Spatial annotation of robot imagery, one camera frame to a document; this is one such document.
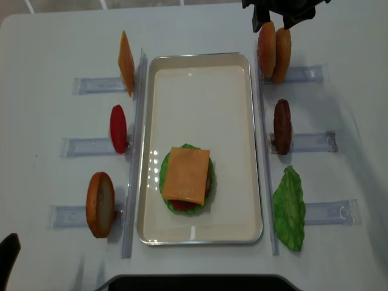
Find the tomato slice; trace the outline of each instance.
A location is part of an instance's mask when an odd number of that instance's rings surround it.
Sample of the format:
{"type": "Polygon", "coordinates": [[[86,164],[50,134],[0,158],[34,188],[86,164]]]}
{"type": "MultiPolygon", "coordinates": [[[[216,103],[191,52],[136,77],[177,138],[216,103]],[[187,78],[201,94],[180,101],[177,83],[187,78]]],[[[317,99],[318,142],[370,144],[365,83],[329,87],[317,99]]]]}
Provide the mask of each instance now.
{"type": "Polygon", "coordinates": [[[116,153],[125,153],[128,147],[127,122],[124,111],[120,105],[112,108],[110,115],[110,136],[116,153]]]}
{"type": "Polygon", "coordinates": [[[172,206],[174,206],[174,208],[178,210],[189,210],[189,209],[193,209],[198,205],[197,203],[180,201],[180,200],[170,200],[170,202],[172,206]]]}

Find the white tray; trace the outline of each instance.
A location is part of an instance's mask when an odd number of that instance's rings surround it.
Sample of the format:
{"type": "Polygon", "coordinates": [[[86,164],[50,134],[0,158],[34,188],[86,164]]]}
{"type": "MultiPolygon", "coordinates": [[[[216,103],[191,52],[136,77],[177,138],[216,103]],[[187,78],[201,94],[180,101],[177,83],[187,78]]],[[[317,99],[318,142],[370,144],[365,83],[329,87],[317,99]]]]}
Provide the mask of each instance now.
{"type": "Polygon", "coordinates": [[[150,245],[252,243],[263,229],[252,86],[240,53],[160,57],[149,68],[137,230],[150,245]],[[216,190],[201,213],[172,213],[159,191],[171,147],[210,150],[216,190]]]}

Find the food item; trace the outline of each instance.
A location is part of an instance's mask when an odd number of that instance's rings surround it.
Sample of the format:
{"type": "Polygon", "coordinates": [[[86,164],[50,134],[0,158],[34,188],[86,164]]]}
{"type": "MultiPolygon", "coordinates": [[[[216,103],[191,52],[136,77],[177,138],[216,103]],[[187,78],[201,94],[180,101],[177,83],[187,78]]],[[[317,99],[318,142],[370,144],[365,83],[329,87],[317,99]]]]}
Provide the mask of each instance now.
{"type": "Polygon", "coordinates": [[[118,64],[122,77],[124,78],[128,94],[129,96],[132,96],[133,80],[135,78],[135,63],[133,62],[131,48],[125,31],[122,31],[121,35],[118,64]]]}
{"type": "Polygon", "coordinates": [[[286,78],[291,58],[290,30],[281,28],[276,32],[276,66],[273,69],[272,81],[280,84],[286,78]]]}
{"type": "Polygon", "coordinates": [[[272,21],[261,27],[257,53],[261,72],[271,78],[276,63],[276,31],[272,21]]]}
{"type": "Polygon", "coordinates": [[[275,232],[290,250],[300,252],[304,239],[304,216],[302,182],[299,174],[288,166],[279,187],[272,198],[275,232]]]}
{"type": "MultiPolygon", "coordinates": [[[[200,148],[194,147],[190,144],[184,144],[181,148],[182,149],[200,150],[200,148]]],[[[181,164],[181,166],[179,166],[179,160],[181,158],[179,156],[176,156],[175,160],[178,163],[178,165],[176,165],[175,167],[182,168],[184,172],[186,172],[186,171],[189,172],[189,173],[184,173],[179,178],[177,178],[178,173],[172,172],[172,174],[169,175],[170,174],[169,173],[169,171],[170,171],[169,160],[170,160],[171,155],[172,155],[172,153],[168,153],[166,155],[166,157],[164,158],[162,165],[161,165],[160,174],[159,174],[159,190],[164,198],[164,202],[166,203],[167,207],[172,212],[183,213],[183,214],[197,213],[206,205],[206,203],[209,201],[209,198],[211,197],[211,195],[214,192],[215,173],[214,173],[212,160],[209,158],[208,153],[199,154],[199,155],[207,156],[208,165],[206,168],[206,166],[203,164],[203,161],[201,161],[200,165],[195,165],[197,162],[194,161],[194,164],[192,164],[189,157],[183,156],[182,157],[182,164],[181,164]],[[173,183],[177,182],[176,186],[175,186],[176,188],[174,188],[174,185],[172,185],[172,186],[166,185],[168,183],[167,175],[170,176],[169,178],[172,178],[172,180],[170,182],[173,182],[173,183]],[[180,193],[173,194],[175,196],[171,196],[171,197],[174,199],[165,198],[165,195],[167,195],[167,196],[171,195],[171,194],[168,194],[167,192],[165,193],[164,190],[166,187],[170,187],[170,189],[180,189],[182,192],[185,192],[185,190],[190,189],[190,188],[196,189],[197,186],[193,186],[193,184],[195,184],[197,181],[199,181],[198,176],[200,176],[200,179],[201,179],[201,188],[204,190],[204,193],[202,194],[201,200],[197,199],[200,196],[199,193],[193,195],[195,202],[190,202],[190,201],[193,201],[190,198],[192,195],[191,193],[189,193],[188,199],[185,199],[185,198],[182,199],[182,197],[179,198],[177,195],[180,195],[180,193]]]]}
{"type": "Polygon", "coordinates": [[[292,141],[291,113],[289,103],[284,99],[280,99],[275,106],[273,131],[276,151],[280,155],[288,154],[292,141]]]}
{"type": "Polygon", "coordinates": [[[87,190],[86,221],[96,238],[106,238],[115,214],[115,190],[108,174],[95,173],[87,190]]]}
{"type": "Polygon", "coordinates": [[[114,106],[110,114],[110,137],[116,153],[125,153],[128,147],[127,122],[120,105],[114,106]]]}

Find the bun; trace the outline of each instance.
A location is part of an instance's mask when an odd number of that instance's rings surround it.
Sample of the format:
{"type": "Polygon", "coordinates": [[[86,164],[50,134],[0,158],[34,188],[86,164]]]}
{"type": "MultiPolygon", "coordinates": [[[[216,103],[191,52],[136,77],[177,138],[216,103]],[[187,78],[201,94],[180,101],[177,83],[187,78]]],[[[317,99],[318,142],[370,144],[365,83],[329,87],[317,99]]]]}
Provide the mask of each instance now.
{"type": "Polygon", "coordinates": [[[260,70],[266,78],[271,78],[276,63],[276,32],[273,22],[261,27],[258,41],[258,61],[260,70]]]}
{"type": "Polygon", "coordinates": [[[108,174],[95,173],[87,190],[86,221],[96,238],[106,238],[115,214],[115,190],[108,174]]]}
{"type": "Polygon", "coordinates": [[[272,81],[280,84],[286,78],[291,58],[290,30],[281,28],[276,32],[276,66],[273,70],[272,81]]]}

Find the lettuce leaf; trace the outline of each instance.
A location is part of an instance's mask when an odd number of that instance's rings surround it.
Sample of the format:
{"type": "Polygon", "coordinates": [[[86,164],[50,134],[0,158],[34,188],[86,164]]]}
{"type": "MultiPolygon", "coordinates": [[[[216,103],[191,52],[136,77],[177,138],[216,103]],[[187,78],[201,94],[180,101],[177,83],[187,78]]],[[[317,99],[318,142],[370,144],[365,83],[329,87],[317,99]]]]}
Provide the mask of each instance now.
{"type": "MultiPolygon", "coordinates": [[[[184,149],[200,150],[199,147],[194,147],[191,144],[184,144],[181,147],[184,149]]],[[[170,158],[170,153],[168,153],[166,155],[166,157],[163,159],[162,165],[160,166],[160,173],[159,173],[159,191],[160,191],[160,194],[163,193],[164,183],[166,181],[166,175],[167,175],[167,167],[169,165],[169,158],[170,158]]],[[[215,187],[216,176],[214,173],[212,159],[210,159],[210,158],[209,158],[209,170],[210,170],[210,191],[209,191],[209,194],[205,196],[205,202],[204,202],[203,206],[198,204],[197,206],[195,206],[192,209],[181,210],[181,209],[176,209],[168,199],[163,199],[164,203],[167,205],[167,207],[172,212],[182,213],[182,214],[186,214],[186,215],[198,213],[199,211],[201,211],[204,208],[204,206],[207,204],[207,202],[209,201],[209,198],[213,195],[214,187],[215,187]]]]}
{"type": "Polygon", "coordinates": [[[304,216],[302,182],[299,174],[288,166],[279,187],[272,198],[275,232],[290,250],[300,252],[304,239],[304,216]]]}

